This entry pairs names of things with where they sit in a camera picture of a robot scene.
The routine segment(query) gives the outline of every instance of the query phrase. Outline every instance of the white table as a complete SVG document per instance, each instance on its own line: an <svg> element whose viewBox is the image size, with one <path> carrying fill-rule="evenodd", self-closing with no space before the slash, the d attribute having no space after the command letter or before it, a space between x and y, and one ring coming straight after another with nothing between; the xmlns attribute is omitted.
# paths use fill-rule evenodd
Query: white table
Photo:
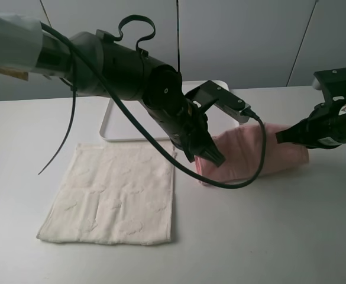
<svg viewBox="0 0 346 284"><path fill-rule="evenodd" d="M235 93L282 124L322 100L311 87ZM235 191L177 171L171 244L37 240L75 145L104 143L107 102L77 100L70 137L41 176L66 130L70 99L0 102L0 283L346 283L346 145L311 151L309 166Z"/></svg>

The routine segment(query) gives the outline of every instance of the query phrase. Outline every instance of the black metal bracket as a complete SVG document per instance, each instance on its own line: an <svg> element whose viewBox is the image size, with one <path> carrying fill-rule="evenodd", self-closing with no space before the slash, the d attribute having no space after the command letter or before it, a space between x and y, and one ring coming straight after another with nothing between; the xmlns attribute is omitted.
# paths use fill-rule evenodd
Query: black metal bracket
<svg viewBox="0 0 346 284"><path fill-rule="evenodd" d="M195 89L192 89L185 97L192 102L199 103L201 105L199 112L203 114L211 106L215 105L239 123L245 123L249 120L249 117L243 115L242 111L250 106L241 98L213 81L207 81Z"/></svg>
<svg viewBox="0 0 346 284"><path fill-rule="evenodd" d="M326 105L332 105L338 96L346 100L346 68L318 71L314 75L321 85Z"/></svg>

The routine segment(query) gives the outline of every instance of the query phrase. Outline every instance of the label sticker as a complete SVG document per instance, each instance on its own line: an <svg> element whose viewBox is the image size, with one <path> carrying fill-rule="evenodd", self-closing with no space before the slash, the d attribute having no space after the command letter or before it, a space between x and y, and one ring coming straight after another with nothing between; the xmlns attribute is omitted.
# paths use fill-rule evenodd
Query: label sticker
<svg viewBox="0 0 346 284"><path fill-rule="evenodd" d="M340 110L338 115L346 114L346 105L344 105Z"/></svg>
<svg viewBox="0 0 346 284"><path fill-rule="evenodd" d="M326 145L326 146L338 146L338 145L342 144L342 143L334 140L332 137L321 138L317 141L319 141L321 144Z"/></svg>

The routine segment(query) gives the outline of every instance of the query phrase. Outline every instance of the folded towel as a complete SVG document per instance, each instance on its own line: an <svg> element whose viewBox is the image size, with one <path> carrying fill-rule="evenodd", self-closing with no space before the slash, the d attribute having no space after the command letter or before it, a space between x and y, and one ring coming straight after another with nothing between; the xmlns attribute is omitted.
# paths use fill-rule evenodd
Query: folded towel
<svg viewBox="0 0 346 284"><path fill-rule="evenodd" d="M163 146L174 156L170 142ZM98 244L170 241L173 174L174 167L148 143L78 145L37 238Z"/></svg>
<svg viewBox="0 0 346 284"><path fill-rule="evenodd" d="M275 133L289 128L265 124L267 134L266 156L261 175L298 167L308 163L308 150L292 143L278 144ZM248 179L256 172L261 158L262 133L259 125L242 125L214 138L226 161L216 167L210 161L195 157L196 171L218 182Z"/></svg>

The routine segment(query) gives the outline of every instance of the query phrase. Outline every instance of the white wall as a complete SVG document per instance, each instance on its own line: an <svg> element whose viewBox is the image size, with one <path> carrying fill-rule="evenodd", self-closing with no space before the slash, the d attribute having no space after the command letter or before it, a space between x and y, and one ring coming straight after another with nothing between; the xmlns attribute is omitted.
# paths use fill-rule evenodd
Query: white wall
<svg viewBox="0 0 346 284"><path fill-rule="evenodd" d="M315 0L180 0L185 80L286 86Z"/></svg>
<svg viewBox="0 0 346 284"><path fill-rule="evenodd" d="M310 85L315 71L346 67L346 0L319 1L289 86Z"/></svg>
<svg viewBox="0 0 346 284"><path fill-rule="evenodd" d="M72 94L69 87L56 78L48 80L42 75L30 74L27 82L0 74L0 101L65 98L70 96Z"/></svg>

